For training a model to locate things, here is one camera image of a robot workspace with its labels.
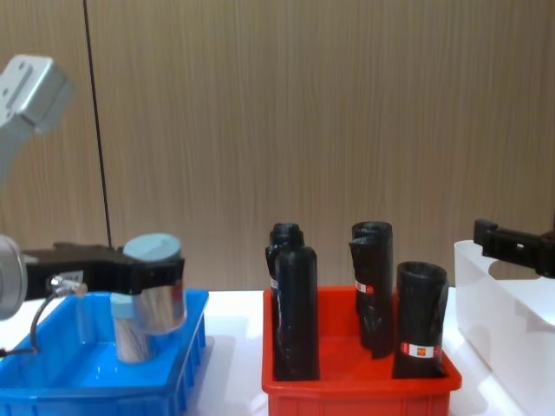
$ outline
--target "white plastic bin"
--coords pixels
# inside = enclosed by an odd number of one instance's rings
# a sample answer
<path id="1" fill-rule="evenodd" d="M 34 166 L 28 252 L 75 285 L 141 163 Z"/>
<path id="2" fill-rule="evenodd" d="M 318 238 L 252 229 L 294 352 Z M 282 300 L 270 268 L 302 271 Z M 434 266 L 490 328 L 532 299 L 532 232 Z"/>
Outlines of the white plastic bin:
<path id="1" fill-rule="evenodd" d="M 495 280 L 481 249 L 454 245 L 460 331 L 527 413 L 555 415 L 555 279 Z"/>

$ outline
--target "black cable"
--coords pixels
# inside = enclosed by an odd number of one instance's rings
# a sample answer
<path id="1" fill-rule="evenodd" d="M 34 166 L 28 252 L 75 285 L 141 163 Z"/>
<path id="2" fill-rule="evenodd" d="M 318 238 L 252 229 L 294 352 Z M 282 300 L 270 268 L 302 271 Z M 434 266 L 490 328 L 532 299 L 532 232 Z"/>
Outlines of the black cable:
<path id="1" fill-rule="evenodd" d="M 31 323 L 31 330 L 29 333 L 30 336 L 30 344 L 31 348 L 19 348 L 19 349 L 12 349 L 6 351 L 5 349 L 0 349 L 0 358 L 7 357 L 8 355 L 16 355 L 16 354 L 37 354 L 40 352 L 40 348 L 38 347 L 38 343 L 36 341 L 36 329 L 38 327 L 38 320 L 41 319 L 41 315 L 49 306 L 53 300 L 58 297 L 64 297 L 67 295 L 72 295 L 74 292 L 71 289 L 58 289 L 54 293 L 52 293 L 49 297 L 47 297 L 44 302 L 41 304 L 39 309 L 36 311 L 35 316 L 33 317 L 33 322 Z"/>
<path id="2" fill-rule="evenodd" d="M 98 117 L 98 102 L 96 100 L 95 70 L 93 67 L 93 50 L 90 41 L 90 27 L 88 24 L 87 0 L 83 0 L 83 12 L 85 15 L 85 35 L 87 37 L 88 67 L 90 70 L 90 85 L 93 91 L 93 110 L 95 111 L 96 143 L 98 145 L 98 156 L 101 167 L 102 196 L 104 197 L 104 214 L 106 216 L 106 232 L 108 245 L 112 247 L 112 230 L 110 227 L 110 212 L 108 209 L 108 189 L 106 187 L 106 173 L 104 171 L 104 153 L 102 152 L 101 123 Z"/>

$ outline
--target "light blue lid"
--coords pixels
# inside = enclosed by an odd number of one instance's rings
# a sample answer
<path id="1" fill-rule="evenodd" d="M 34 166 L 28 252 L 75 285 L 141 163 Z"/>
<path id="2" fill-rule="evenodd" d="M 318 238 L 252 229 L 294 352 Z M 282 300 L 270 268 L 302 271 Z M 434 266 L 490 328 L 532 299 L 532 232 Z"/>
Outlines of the light blue lid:
<path id="1" fill-rule="evenodd" d="M 145 234 L 130 240 L 123 248 L 123 254 L 143 262 L 163 262 L 181 256 L 181 242 L 171 234 Z M 112 317 L 132 319 L 134 317 L 133 297 L 113 293 L 110 296 Z"/>
<path id="2" fill-rule="evenodd" d="M 133 319 L 133 297 L 113 293 L 110 295 L 110 308 L 114 319 Z"/>
<path id="3" fill-rule="evenodd" d="M 127 242 L 123 254 L 143 262 L 162 262 L 181 256 L 181 242 L 171 234 L 145 234 Z"/>

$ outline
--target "metal can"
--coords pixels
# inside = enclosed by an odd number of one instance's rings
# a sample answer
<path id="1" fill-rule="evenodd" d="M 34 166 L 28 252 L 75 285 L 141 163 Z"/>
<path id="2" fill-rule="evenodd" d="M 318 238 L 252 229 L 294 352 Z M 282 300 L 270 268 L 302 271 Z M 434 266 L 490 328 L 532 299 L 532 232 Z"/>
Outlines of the metal can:
<path id="1" fill-rule="evenodd" d="M 110 302 L 118 360 L 127 364 L 148 361 L 153 356 L 152 340 L 135 325 L 133 297 L 113 293 Z"/>
<path id="2" fill-rule="evenodd" d="M 181 242 L 169 234 L 146 234 L 129 241 L 123 254 L 143 262 L 163 262 L 181 257 Z M 143 290 L 133 296 L 135 325 L 149 335 L 172 332 L 186 319 L 183 281 L 173 286 Z"/>

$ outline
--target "blue plastic bin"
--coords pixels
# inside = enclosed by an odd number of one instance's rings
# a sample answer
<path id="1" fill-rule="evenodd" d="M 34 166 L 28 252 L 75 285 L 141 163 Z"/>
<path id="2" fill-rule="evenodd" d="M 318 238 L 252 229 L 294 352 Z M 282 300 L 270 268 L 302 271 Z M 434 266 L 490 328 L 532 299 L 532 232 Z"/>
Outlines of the blue plastic bin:
<path id="1" fill-rule="evenodd" d="M 0 416 L 181 415 L 206 345 L 207 301 L 187 290 L 183 325 L 154 338 L 152 360 L 129 365 L 116 358 L 110 295 L 66 299 L 38 328 L 39 354 L 0 361 Z"/>

